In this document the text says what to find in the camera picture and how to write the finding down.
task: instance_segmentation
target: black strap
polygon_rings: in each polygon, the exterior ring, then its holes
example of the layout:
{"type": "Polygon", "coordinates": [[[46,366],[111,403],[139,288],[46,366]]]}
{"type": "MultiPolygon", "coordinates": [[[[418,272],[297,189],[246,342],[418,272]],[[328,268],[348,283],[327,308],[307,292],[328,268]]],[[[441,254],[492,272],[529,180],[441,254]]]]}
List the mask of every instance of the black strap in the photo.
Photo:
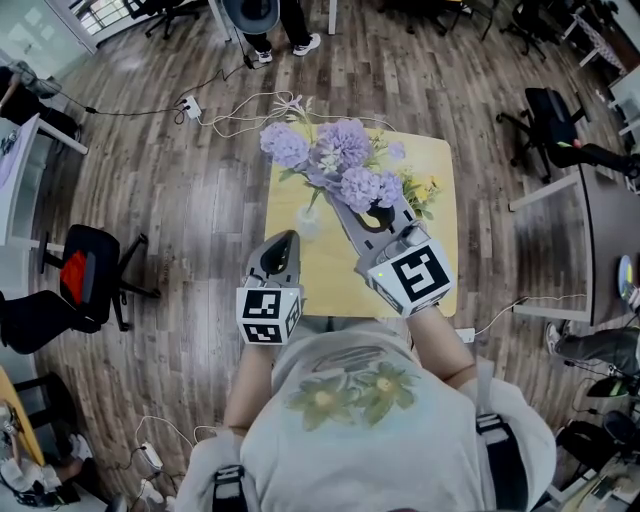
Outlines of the black strap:
{"type": "Polygon", "coordinates": [[[242,490],[244,466],[223,466],[213,475],[213,512],[249,512],[242,490]],[[223,490],[224,497],[219,497],[223,490]]]}
{"type": "Polygon", "coordinates": [[[476,418],[476,431],[484,439],[498,510],[527,509],[529,489],[518,440],[511,427],[494,413],[476,418]]]}

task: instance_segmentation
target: table leg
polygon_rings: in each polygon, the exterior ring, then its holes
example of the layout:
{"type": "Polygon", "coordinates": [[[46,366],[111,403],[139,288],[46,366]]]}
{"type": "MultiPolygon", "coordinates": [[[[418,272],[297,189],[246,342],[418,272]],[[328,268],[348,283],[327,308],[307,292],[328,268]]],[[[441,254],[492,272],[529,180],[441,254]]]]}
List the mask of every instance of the table leg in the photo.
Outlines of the table leg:
{"type": "Polygon", "coordinates": [[[515,212],[519,210],[523,206],[528,206],[531,203],[535,203],[536,201],[540,201],[545,197],[549,197],[556,192],[560,192],[567,187],[571,187],[580,182],[580,173],[574,172],[569,174],[569,176],[565,176],[564,178],[554,181],[551,185],[547,185],[546,187],[542,187],[540,190],[536,190],[529,195],[524,196],[521,199],[517,199],[515,201],[511,201],[509,203],[509,211],[515,212]]]}
{"type": "Polygon", "coordinates": [[[218,25],[218,30],[222,33],[225,42],[231,41],[231,36],[227,31],[227,26],[224,24],[224,20],[222,19],[222,14],[220,13],[220,9],[218,9],[217,0],[209,0],[209,7],[213,11],[213,17],[216,20],[216,25],[218,25]]]}
{"type": "Polygon", "coordinates": [[[338,0],[329,0],[329,35],[336,33],[336,18],[338,16],[338,0]]]}
{"type": "Polygon", "coordinates": [[[71,149],[75,149],[78,153],[86,155],[89,152],[86,146],[83,146],[78,141],[73,140],[71,137],[69,137],[68,135],[65,135],[60,130],[57,130],[56,128],[51,126],[49,123],[44,122],[42,119],[38,120],[38,128],[43,132],[47,132],[52,137],[58,139],[63,144],[66,144],[71,149]]]}

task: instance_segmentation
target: hydrangea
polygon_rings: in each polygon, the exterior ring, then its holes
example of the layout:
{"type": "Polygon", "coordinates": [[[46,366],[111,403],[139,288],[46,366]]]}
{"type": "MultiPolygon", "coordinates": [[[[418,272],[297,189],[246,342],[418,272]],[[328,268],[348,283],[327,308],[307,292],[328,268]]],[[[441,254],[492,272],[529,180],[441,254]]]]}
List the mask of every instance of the hydrangea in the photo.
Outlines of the hydrangea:
{"type": "Polygon", "coordinates": [[[369,136],[359,119],[340,119],[318,127],[318,137],[339,156],[342,169],[358,167],[373,154],[369,136]]]}
{"type": "Polygon", "coordinates": [[[389,144],[387,151],[389,151],[389,155],[391,155],[391,158],[395,160],[403,160],[404,157],[407,156],[407,153],[404,150],[404,144],[402,142],[392,142],[391,144],[389,144]]]}
{"type": "Polygon", "coordinates": [[[283,167],[295,167],[309,158],[309,142],[286,123],[273,123],[262,130],[260,147],[283,167]]]}
{"type": "Polygon", "coordinates": [[[402,196],[402,180],[391,171],[385,171],[380,177],[378,206],[390,208],[402,196]]]}
{"type": "Polygon", "coordinates": [[[380,176],[364,167],[352,167],[342,175],[340,199],[356,213],[365,213],[380,193],[380,176]]]}

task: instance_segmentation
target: shoe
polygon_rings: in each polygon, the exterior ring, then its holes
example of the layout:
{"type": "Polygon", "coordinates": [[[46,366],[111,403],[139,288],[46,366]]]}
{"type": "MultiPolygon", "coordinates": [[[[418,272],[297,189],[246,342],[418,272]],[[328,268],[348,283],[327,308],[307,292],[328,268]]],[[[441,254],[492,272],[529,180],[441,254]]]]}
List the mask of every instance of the shoe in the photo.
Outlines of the shoe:
{"type": "Polygon", "coordinates": [[[273,57],[271,56],[271,50],[268,52],[259,52],[256,50],[256,54],[258,55],[258,61],[260,64],[266,64],[267,62],[271,62],[273,57]]]}
{"type": "Polygon", "coordinates": [[[91,448],[89,448],[89,443],[80,434],[71,434],[69,436],[69,441],[71,441],[71,456],[76,459],[81,459],[85,461],[87,459],[93,458],[93,453],[91,452],[91,448]]]}
{"type": "Polygon", "coordinates": [[[562,339],[558,329],[551,322],[547,324],[547,328],[544,333],[544,339],[547,342],[547,349],[549,349],[549,354],[555,355],[558,352],[556,351],[556,345],[562,339]]]}
{"type": "Polygon", "coordinates": [[[311,50],[314,50],[320,46],[320,34],[311,34],[311,41],[306,46],[295,45],[293,47],[293,54],[298,57],[302,57],[309,53],[311,50]]]}

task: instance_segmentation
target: chair base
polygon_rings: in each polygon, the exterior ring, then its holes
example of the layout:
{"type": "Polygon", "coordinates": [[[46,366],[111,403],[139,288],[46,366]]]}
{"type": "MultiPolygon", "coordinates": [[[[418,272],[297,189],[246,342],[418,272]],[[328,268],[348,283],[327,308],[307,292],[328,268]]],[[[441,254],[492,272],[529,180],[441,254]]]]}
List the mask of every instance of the chair base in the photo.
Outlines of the chair base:
{"type": "MultiPolygon", "coordinates": [[[[124,273],[125,269],[127,268],[127,265],[131,261],[131,258],[133,257],[134,253],[136,252],[140,244],[147,245],[148,243],[149,243],[149,239],[145,235],[141,234],[138,236],[138,239],[133,243],[131,247],[129,247],[129,249],[127,249],[127,252],[124,253],[124,255],[122,256],[122,259],[118,263],[119,276],[122,276],[122,274],[124,273]]],[[[118,327],[120,328],[121,332],[127,332],[128,330],[131,329],[131,324],[125,322],[122,317],[121,304],[123,306],[127,305],[127,297],[124,293],[125,291],[136,293],[138,295],[142,295],[143,297],[147,297],[149,299],[158,299],[160,298],[160,295],[161,295],[160,290],[158,290],[157,288],[153,290],[146,290],[144,288],[140,288],[138,286],[129,284],[121,278],[118,283],[118,288],[116,292],[111,296],[111,303],[113,304],[113,310],[115,311],[116,320],[118,322],[118,327]]]]}
{"type": "Polygon", "coordinates": [[[509,163],[511,164],[511,167],[517,167],[518,164],[524,158],[524,156],[527,154],[527,152],[531,148],[536,148],[538,150],[538,153],[540,154],[540,158],[542,159],[542,164],[544,165],[544,169],[545,169],[545,175],[541,178],[542,183],[544,183],[545,185],[548,185],[549,183],[551,183],[551,169],[549,167],[549,159],[547,158],[547,153],[545,152],[542,142],[536,140],[534,137],[533,130],[531,128],[531,125],[533,124],[531,113],[528,110],[523,110],[522,112],[520,112],[520,117],[527,118],[529,120],[529,125],[526,125],[525,123],[520,121],[520,119],[516,119],[515,117],[509,114],[506,114],[504,112],[501,112],[496,116],[496,121],[498,123],[502,123],[504,120],[507,120],[509,121],[509,123],[515,126],[518,130],[520,130],[521,132],[529,136],[529,139],[527,140],[527,142],[525,142],[522,146],[516,149],[516,154],[509,161],[509,163]]]}
{"type": "Polygon", "coordinates": [[[177,11],[177,10],[174,10],[172,7],[169,7],[167,8],[167,11],[160,17],[160,19],[149,30],[147,30],[144,33],[144,35],[147,37],[147,39],[150,38],[153,31],[156,28],[158,28],[160,25],[164,24],[164,35],[162,36],[162,39],[166,41],[171,36],[171,33],[170,33],[171,23],[178,16],[193,16],[196,21],[200,19],[200,14],[197,13],[196,11],[187,11],[187,10],[177,11]]]}
{"type": "Polygon", "coordinates": [[[538,42],[530,32],[522,30],[515,23],[509,23],[509,25],[507,25],[505,28],[500,29],[501,34],[504,34],[505,32],[509,32],[509,34],[513,34],[514,36],[519,37],[525,42],[526,44],[525,49],[520,52],[522,55],[525,55],[525,56],[529,55],[529,50],[531,49],[531,47],[533,47],[533,49],[537,51],[538,54],[540,54],[540,57],[542,58],[542,62],[547,60],[547,56],[540,49],[540,46],[538,46],[538,42]]]}

